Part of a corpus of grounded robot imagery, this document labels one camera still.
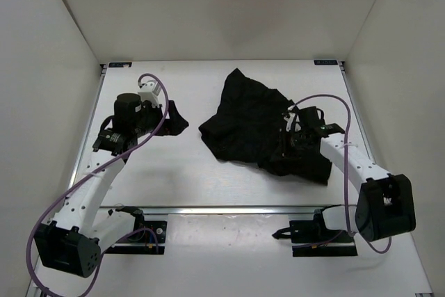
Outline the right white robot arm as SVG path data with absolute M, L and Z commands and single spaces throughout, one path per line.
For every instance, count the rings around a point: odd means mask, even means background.
M 404 174 L 372 162 L 338 124 L 326 124 L 315 106 L 291 107 L 283 119 L 278 158 L 285 172 L 326 184 L 336 166 L 358 193 L 356 204 L 316 210 L 311 225 L 315 239 L 329 241 L 339 230 L 377 241 L 415 229 L 412 185 Z

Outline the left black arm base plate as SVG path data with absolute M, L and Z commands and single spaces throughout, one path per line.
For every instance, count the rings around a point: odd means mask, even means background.
M 113 255 L 163 255 L 168 232 L 168 216 L 143 214 L 136 219 L 135 230 L 127 238 L 120 239 L 109 247 L 105 253 Z

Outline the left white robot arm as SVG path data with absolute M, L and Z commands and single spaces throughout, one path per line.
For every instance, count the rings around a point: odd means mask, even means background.
M 135 150 L 153 136 L 178 136 L 188 127 L 175 102 L 162 106 L 154 93 L 122 93 L 113 109 L 99 128 L 83 177 L 62 196 L 53 218 L 40 220 L 31 232 L 28 244 L 36 245 L 47 268 L 87 278 L 113 244 L 141 238 L 145 222 L 138 207 L 112 209 L 99 223 L 97 212 Z

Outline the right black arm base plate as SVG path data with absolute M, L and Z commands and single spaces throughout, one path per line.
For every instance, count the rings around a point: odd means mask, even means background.
M 311 220 L 290 220 L 289 226 L 272 234 L 276 240 L 290 240 L 293 257 L 356 257 L 357 248 L 346 231 L 329 230 L 323 209 L 316 209 Z

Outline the black pleated skirt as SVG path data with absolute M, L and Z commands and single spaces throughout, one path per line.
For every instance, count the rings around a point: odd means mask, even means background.
M 272 175 L 327 184 L 332 164 L 320 146 L 297 157 L 280 155 L 282 114 L 290 106 L 295 104 L 279 90 L 235 69 L 225 79 L 216 114 L 199 127 L 201 139 L 218 160 L 255 164 Z

